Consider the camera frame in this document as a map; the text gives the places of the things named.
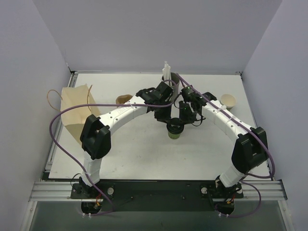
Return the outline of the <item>black plastic cup lid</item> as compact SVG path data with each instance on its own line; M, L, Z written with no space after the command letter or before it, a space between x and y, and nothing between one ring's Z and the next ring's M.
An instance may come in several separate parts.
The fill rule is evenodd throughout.
M171 134L181 134L185 124L179 118L172 118L167 122L167 130Z

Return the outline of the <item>green paper coffee cup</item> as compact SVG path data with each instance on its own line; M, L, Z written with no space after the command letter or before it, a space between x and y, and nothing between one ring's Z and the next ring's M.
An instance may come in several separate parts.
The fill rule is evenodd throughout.
M171 138L171 139L178 139L181 135L181 133L183 132L183 129L170 129L168 128L167 129L168 131L168 136Z

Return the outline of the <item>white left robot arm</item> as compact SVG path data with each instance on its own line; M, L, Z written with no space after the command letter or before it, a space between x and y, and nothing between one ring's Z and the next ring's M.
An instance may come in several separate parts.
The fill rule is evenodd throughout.
M154 111L161 115L171 110L173 89L165 82L156 88L138 91L126 103L100 115L87 117L81 132L81 147L84 150L84 170L79 178L82 193L93 198L98 194L102 158L111 150L111 136L134 118Z

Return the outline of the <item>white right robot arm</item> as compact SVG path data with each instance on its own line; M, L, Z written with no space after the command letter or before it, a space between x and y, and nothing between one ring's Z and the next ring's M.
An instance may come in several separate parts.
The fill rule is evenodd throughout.
M181 95L183 101L179 103L188 103L194 112L215 124L234 143L231 166L218 176L218 184L225 188L233 187L252 169L267 161L269 156L265 149L268 145L264 129L239 120L209 92L200 95L191 87L184 87Z

